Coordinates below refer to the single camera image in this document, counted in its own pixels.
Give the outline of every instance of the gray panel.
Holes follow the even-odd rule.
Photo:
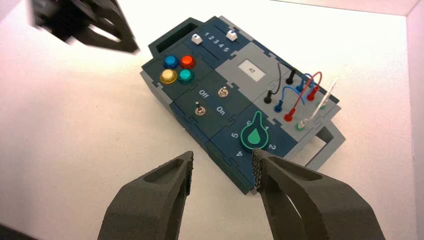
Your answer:
[[[318,128],[312,128],[308,134],[284,156],[285,159],[291,161],[314,136],[317,136],[323,140],[326,145],[324,145],[305,166],[312,170],[318,170],[346,140],[337,127],[327,118],[319,117],[315,120],[315,126]]]
[[[296,130],[296,124],[305,118],[309,118],[314,110],[317,108],[317,103],[324,97],[319,91],[315,94],[315,100],[310,102],[305,100],[305,105],[301,102],[296,107],[296,113],[292,122],[286,122],[283,117],[284,114],[290,111],[298,98],[298,95],[289,89],[284,93],[284,102],[282,105],[282,112],[275,112],[274,106],[278,103],[282,96],[283,87],[287,86],[285,83],[286,78],[290,74],[290,70],[281,65],[281,89],[272,97],[272,103],[266,104],[264,98],[267,91],[276,88],[278,85],[278,67],[275,56],[271,54],[268,57],[264,54],[264,50],[256,46],[254,43],[249,43],[240,51],[234,52],[235,57],[227,60],[221,64],[216,71],[228,80],[228,84],[235,83],[239,86],[239,91],[243,93],[250,101],[252,101],[259,109],[261,109],[267,116],[268,121],[274,123],[274,119],[281,123],[281,128],[285,130],[297,142],[300,142],[309,131],[317,129],[322,123],[316,121],[319,117],[331,119],[341,108],[333,101],[328,101],[325,109],[319,110],[315,116],[315,121],[310,121],[303,131]],[[245,60],[249,60],[257,66],[265,76],[259,81],[255,81],[249,75],[239,68],[239,65]],[[295,75],[292,87],[296,87],[301,83],[302,79]]]

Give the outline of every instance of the white wall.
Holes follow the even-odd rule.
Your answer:
[[[277,0],[283,2],[406,16],[418,0]]]
[[[20,0],[0,0],[0,21],[19,3]]]
[[[424,239],[424,0],[407,17],[418,239]]]

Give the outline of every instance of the white backdrop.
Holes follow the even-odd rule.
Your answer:
[[[297,4],[406,16],[419,0],[276,0]]]
[[[418,238],[424,238],[424,0],[407,17],[409,82],[412,119],[412,156]]]
[[[43,240],[96,239],[125,183],[194,151],[180,239],[272,239],[247,196],[150,93],[147,45],[188,17],[223,15],[303,72],[338,79],[346,142],[320,171],[373,207],[388,240],[417,239],[406,20],[277,1],[120,0],[141,51],[69,46],[28,25],[26,3],[0,22],[0,223]]]
[[[0,21],[9,13],[20,0],[0,0]]]

